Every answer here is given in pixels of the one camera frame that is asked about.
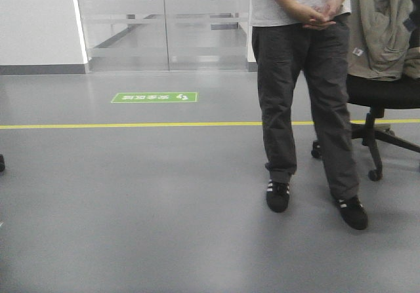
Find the glass door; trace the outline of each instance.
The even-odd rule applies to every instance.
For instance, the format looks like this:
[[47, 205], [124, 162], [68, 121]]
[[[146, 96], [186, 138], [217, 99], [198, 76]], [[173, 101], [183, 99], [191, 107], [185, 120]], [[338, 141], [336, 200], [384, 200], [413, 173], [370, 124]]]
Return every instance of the glass door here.
[[79, 0], [92, 71], [245, 69], [249, 0]]

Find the leg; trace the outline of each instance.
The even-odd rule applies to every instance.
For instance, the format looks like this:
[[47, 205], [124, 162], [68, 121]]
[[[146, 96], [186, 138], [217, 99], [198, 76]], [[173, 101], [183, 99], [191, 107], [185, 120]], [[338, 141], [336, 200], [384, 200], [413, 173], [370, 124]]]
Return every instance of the leg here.
[[306, 54], [306, 31], [300, 25], [253, 30], [266, 167], [271, 179], [280, 183], [288, 183], [296, 171], [291, 103]]
[[305, 64], [312, 117], [325, 173], [331, 194], [338, 199], [349, 199], [358, 192], [347, 111], [348, 28], [344, 18], [337, 17], [337, 24], [324, 31], [312, 32]]

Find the chair caster wheel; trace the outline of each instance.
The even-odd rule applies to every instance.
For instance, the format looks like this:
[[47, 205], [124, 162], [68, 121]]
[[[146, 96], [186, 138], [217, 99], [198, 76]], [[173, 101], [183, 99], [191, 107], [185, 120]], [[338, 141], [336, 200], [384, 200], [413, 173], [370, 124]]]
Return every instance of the chair caster wheel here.
[[382, 173], [379, 173], [377, 170], [370, 170], [367, 175], [372, 182], [377, 182], [382, 178]]
[[5, 168], [6, 168], [5, 158], [3, 157], [3, 154], [0, 154], [0, 172], [4, 171]]
[[318, 141], [314, 141], [312, 144], [312, 151], [310, 154], [315, 158], [319, 159], [321, 157], [321, 145]]
[[319, 159], [319, 158], [321, 157], [321, 152], [319, 152], [318, 150], [312, 150], [312, 151], [310, 152], [310, 154], [312, 154], [312, 156], [313, 156], [315, 159]]

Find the shoe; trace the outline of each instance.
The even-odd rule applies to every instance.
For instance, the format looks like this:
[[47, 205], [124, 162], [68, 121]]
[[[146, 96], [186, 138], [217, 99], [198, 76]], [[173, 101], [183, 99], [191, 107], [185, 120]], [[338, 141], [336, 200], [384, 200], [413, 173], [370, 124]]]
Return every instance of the shoe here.
[[289, 204], [289, 184], [270, 180], [267, 186], [266, 201], [274, 212], [283, 212]]
[[336, 198], [334, 200], [337, 208], [340, 210], [341, 217], [350, 227], [359, 230], [368, 227], [368, 215], [357, 195], [347, 200]]

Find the hand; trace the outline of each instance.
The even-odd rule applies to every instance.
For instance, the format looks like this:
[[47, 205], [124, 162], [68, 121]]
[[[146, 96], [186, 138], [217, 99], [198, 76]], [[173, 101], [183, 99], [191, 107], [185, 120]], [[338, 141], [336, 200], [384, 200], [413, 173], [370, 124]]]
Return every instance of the hand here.
[[328, 20], [332, 20], [337, 15], [337, 13], [340, 12], [342, 4], [343, 2], [341, 0], [327, 0], [324, 7], [321, 9], [321, 13]]
[[321, 9], [311, 8], [298, 2], [292, 4], [286, 11], [296, 20], [302, 22], [305, 29], [320, 31], [335, 24], [334, 21], [330, 21], [329, 16], [323, 14]]

